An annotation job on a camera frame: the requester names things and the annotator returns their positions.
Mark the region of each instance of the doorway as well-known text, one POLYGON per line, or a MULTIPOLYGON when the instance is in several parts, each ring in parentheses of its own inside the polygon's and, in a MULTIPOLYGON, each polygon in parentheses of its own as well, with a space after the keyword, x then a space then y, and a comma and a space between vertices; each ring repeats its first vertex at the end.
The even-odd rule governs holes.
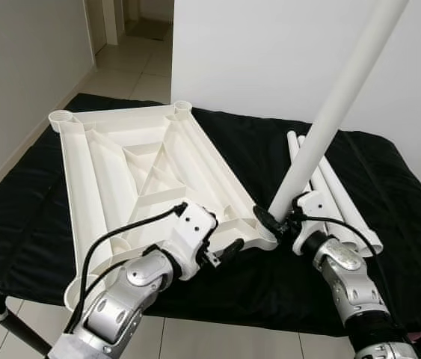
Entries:
POLYGON ((102 0, 86 0, 86 6, 92 50, 96 54, 107 43, 102 0))
POLYGON ((170 103, 173 0, 86 0, 86 4, 89 22, 99 23, 97 26, 89 24, 97 72, 85 84, 82 92, 170 103), (101 2, 103 16, 99 4, 92 1, 101 2), (165 6, 162 5, 158 13, 148 12, 148 1, 155 6, 164 1, 162 4, 165 6), (109 23, 112 22, 109 14, 113 17, 113 26, 110 28, 109 23), (107 41, 102 47, 103 34, 107 41))

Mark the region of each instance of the white plastic tray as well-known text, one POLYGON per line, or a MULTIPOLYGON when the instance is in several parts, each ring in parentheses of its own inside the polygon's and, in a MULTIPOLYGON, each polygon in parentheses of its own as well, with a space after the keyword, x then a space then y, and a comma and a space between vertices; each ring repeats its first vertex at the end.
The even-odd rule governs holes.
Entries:
MULTIPOLYGON (((77 301, 82 263, 91 244, 125 224, 193 201, 217 215, 210 250, 237 238, 245 249, 271 250, 260 238, 248 193, 191 114, 191 104, 72 113, 54 111, 52 128, 61 134, 73 226, 77 276, 64 302, 77 301)), ((170 233, 175 216, 102 244, 90 263, 91 282, 112 263, 137 257, 170 233)))

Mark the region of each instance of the white plastic pipe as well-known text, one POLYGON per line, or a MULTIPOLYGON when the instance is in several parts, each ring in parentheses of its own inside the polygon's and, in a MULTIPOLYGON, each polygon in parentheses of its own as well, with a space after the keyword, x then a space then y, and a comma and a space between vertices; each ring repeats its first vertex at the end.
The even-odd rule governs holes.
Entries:
MULTIPOLYGON (((353 200, 350 198, 343 184, 340 182, 337 174, 330 165, 330 162, 323 156, 319 165, 320 171, 325 178, 325 182, 328 184, 328 188, 333 195, 333 198, 337 202, 338 208, 343 216, 346 223, 358 229, 369 241, 372 247, 375 249, 376 254, 381 253, 383 250, 383 244, 378 238, 377 234, 368 228, 365 220, 358 211, 358 208, 354 205, 353 200)), ((371 252, 363 241, 357 242, 357 251, 362 257, 370 257, 371 252)))
MULTIPOLYGON (((300 145, 298 144, 297 134, 295 133, 295 131, 288 131, 286 133, 286 140, 288 141, 290 160, 292 161, 292 165, 293 165, 293 161, 295 160, 297 153, 300 150, 300 145)), ((307 182, 307 184, 304 187, 303 192, 310 192, 311 190, 312 189, 310 187, 310 183, 307 182)))
POLYGON ((339 125, 363 87, 408 0, 378 0, 357 45, 316 116, 294 163, 286 173, 268 211, 282 221, 292 199, 307 184, 339 125))
MULTIPOLYGON (((298 143, 303 145, 305 141, 305 136, 298 136, 298 143)), ((317 166, 315 172, 313 172, 311 176, 312 187, 316 191, 320 192, 323 196, 323 203, 325 208, 328 212, 328 217, 335 218, 340 221, 343 221, 343 217, 338 210, 337 203, 335 202, 330 189, 328 188, 327 183, 325 182, 325 178, 323 177, 322 172, 320 171, 319 167, 317 166)), ((358 239, 355 238, 352 232, 349 232, 346 228, 339 226, 335 223, 327 223, 326 227, 328 229, 329 234, 333 234, 338 240, 345 244, 348 248, 356 251, 358 248, 358 239)))
POLYGON ((67 110, 56 110, 48 116, 51 127, 54 131, 59 132, 59 123, 70 122, 74 118, 74 114, 67 110))

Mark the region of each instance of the black padded mat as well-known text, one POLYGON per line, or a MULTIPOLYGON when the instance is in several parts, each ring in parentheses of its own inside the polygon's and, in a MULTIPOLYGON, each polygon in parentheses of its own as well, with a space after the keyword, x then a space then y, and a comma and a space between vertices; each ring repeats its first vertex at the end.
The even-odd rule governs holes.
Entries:
MULTIPOLYGON (((91 111, 155 104, 79 94, 67 108, 91 111)), ((267 207, 289 167, 286 132, 308 124, 194 109, 242 185, 267 207)), ((381 260, 397 316, 421 331, 421 184, 388 140, 339 132, 327 152, 355 204, 384 243, 381 260)), ((374 263, 369 273, 379 283, 374 263)), ((48 128, 0 184, 0 295, 62 305, 75 275, 61 145, 48 128)), ((343 335, 320 274, 287 245, 250 249, 163 292, 147 313, 343 335)))

